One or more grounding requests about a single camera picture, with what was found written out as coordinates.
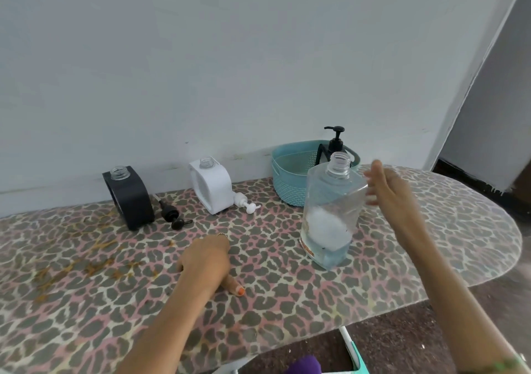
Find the leopard print fabric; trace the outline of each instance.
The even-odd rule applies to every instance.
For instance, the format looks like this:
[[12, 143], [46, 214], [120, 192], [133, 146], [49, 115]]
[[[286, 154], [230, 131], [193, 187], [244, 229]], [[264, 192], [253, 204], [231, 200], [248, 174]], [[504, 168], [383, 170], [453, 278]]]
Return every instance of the leopard print fabric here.
[[[397, 171], [411, 182], [439, 249], [468, 285], [516, 263], [521, 234], [501, 208], [450, 178]], [[212, 216], [190, 189], [162, 194], [194, 220], [180, 232], [160, 214], [128, 231], [111, 202], [0, 219], [0, 367], [16, 374], [113, 371], [168, 299], [182, 250], [205, 234], [227, 234], [232, 274], [245, 295], [219, 291], [208, 302], [186, 343], [181, 373], [426, 299], [377, 208], [363, 209], [348, 258], [323, 271], [298, 242], [302, 209], [281, 202], [272, 179], [234, 190], [262, 208]]]

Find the brown floor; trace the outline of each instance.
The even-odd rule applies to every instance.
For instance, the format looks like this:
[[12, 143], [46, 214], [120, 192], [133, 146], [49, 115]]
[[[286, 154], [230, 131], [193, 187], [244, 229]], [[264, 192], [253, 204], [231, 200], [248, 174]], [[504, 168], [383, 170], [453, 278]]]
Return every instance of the brown floor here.
[[[480, 304], [516, 351], [531, 361], [531, 224], [519, 223], [524, 249], [504, 276], [473, 288]], [[348, 328], [371, 374], [455, 373], [435, 315], [427, 302], [370, 318]], [[352, 370], [339, 331], [264, 353], [240, 374], [280, 374], [300, 357], [313, 354], [323, 372]]]

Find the transparent bottle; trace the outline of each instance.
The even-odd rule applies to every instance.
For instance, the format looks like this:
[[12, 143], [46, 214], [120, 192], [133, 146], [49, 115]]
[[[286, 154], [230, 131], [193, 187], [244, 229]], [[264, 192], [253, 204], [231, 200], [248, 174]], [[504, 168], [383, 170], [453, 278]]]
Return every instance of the transparent bottle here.
[[323, 268], [331, 270], [347, 256], [366, 191], [367, 182], [350, 169], [346, 153], [333, 153], [329, 163], [309, 169], [300, 241]]

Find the basket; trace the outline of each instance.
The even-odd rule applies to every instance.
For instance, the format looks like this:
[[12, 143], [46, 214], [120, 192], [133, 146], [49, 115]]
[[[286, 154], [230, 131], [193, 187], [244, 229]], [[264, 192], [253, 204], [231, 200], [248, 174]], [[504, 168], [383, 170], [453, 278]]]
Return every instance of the basket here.
[[[292, 206], [304, 206], [306, 198], [306, 177], [308, 170], [315, 166], [317, 148], [328, 140], [310, 140], [306, 142], [287, 143], [279, 146], [272, 153], [273, 187], [280, 198]], [[360, 156], [343, 146], [354, 156], [350, 168], [357, 169]]]

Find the purple clothing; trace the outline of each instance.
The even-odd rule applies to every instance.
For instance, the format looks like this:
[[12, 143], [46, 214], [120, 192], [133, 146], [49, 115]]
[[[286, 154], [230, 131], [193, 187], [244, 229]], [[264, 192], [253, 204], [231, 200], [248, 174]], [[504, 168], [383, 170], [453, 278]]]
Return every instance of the purple clothing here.
[[305, 356], [290, 365], [284, 374], [321, 374], [321, 364], [314, 356]]

